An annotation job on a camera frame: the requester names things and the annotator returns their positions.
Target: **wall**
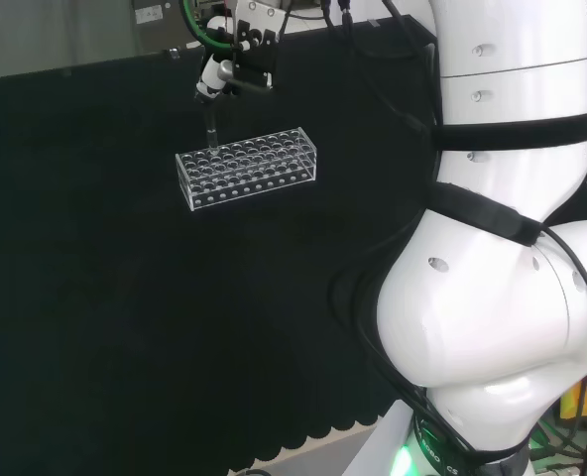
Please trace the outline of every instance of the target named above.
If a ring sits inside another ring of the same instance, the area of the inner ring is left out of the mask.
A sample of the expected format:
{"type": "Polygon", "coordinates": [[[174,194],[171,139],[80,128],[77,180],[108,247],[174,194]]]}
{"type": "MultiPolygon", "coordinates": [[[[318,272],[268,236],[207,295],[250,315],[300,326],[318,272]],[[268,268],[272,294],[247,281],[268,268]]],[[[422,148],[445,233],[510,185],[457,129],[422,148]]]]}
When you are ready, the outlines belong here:
{"type": "Polygon", "coordinates": [[[136,55],[130,0],[0,0],[0,76],[136,55]]]}

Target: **black fabric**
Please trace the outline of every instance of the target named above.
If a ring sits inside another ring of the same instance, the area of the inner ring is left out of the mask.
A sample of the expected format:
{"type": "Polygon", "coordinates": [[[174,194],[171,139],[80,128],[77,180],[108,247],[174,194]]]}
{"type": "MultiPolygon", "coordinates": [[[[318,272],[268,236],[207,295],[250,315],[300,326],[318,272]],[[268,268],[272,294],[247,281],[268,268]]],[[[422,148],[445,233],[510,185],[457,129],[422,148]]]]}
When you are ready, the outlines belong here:
{"type": "Polygon", "coordinates": [[[439,151],[512,151],[587,141],[587,114],[540,121],[442,125],[431,131],[439,151]]]}
{"type": "Polygon", "coordinates": [[[427,207],[441,215],[524,246],[533,245],[541,224],[503,203],[452,183],[435,182],[429,188],[427,207]]]}
{"type": "MultiPolygon", "coordinates": [[[[406,45],[380,23],[363,46],[406,45]]],[[[325,289],[411,219],[432,157],[326,31],[281,54],[219,139],[301,126],[317,182],[196,213],[175,153],[206,146],[199,50],[0,79],[0,476],[226,475],[393,401],[325,289]]],[[[416,63],[368,68],[427,120],[416,63]]]]}

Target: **green cable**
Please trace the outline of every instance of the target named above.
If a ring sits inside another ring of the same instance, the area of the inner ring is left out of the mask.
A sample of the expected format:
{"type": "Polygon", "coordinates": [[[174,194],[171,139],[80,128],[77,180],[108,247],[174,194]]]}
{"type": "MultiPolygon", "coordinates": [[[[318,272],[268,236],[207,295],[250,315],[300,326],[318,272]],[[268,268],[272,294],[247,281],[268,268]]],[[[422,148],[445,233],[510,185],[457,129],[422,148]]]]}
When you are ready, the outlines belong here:
{"type": "Polygon", "coordinates": [[[185,16],[191,26],[192,33],[196,36],[196,40],[199,41],[204,46],[210,46],[213,48],[218,48],[220,50],[231,50],[232,46],[227,43],[220,43],[215,42],[210,37],[208,37],[204,32],[196,24],[194,17],[192,17],[192,10],[188,4],[188,0],[183,0],[183,10],[185,10],[185,16]]]}

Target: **circular hole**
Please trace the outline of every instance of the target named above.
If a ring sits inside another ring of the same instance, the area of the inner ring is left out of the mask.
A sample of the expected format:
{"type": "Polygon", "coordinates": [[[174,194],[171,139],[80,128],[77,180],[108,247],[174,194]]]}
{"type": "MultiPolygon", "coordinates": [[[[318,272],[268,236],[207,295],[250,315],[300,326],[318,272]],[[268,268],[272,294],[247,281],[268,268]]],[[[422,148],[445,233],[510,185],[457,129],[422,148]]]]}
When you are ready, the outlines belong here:
{"type": "Polygon", "coordinates": [[[450,269],[448,264],[441,258],[428,258],[428,265],[439,273],[447,273],[450,269]]]}
{"type": "Polygon", "coordinates": [[[574,271],[573,273],[571,273],[571,278],[573,278],[573,284],[575,285],[575,289],[578,290],[580,293],[584,293],[584,290],[586,289],[587,285],[580,276],[580,273],[574,271]]]}

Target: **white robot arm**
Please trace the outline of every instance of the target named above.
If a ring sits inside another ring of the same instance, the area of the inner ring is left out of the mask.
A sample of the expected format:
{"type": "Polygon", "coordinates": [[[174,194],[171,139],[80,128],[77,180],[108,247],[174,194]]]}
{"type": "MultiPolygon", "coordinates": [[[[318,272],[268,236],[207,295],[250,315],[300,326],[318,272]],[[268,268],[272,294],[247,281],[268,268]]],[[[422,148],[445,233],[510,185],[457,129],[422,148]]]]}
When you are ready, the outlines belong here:
{"type": "MultiPolygon", "coordinates": [[[[430,4],[444,124],[587,113],[587,0],[430,4]]],[[[541,222],[586,173],[584,142],[443,152],[437,180],[541,222]]],[[[587,270],[587,222],[555,232],[587,270]]],[[[428,210],[384,282],[377,322],[393,364],[428,388],[439,414],[480,451],[521,447],[547,408],[587,374],[587,289],[548,236],[525,247],[428,210]]],[[[410,447],[419,474],[459,472],[432,467],[419,435],[410,447]]],[[[518,470],[513,476],[533,474],[527,462],[518,470]]]]}

